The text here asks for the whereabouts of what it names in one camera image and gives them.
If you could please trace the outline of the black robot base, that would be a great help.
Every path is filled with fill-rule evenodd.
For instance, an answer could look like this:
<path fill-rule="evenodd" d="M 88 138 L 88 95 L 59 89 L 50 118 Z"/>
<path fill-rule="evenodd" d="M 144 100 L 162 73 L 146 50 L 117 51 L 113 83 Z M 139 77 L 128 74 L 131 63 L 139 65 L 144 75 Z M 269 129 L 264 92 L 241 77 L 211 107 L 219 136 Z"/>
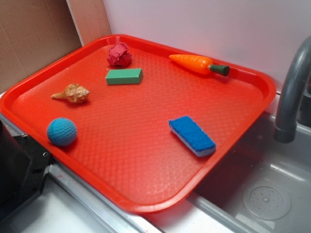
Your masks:
<path fill-rule="evenodd" d="M 12 136 L 0 123 L 0 221 L 14 215 L 43 191 L 51 154 L 27 134 Z"/>

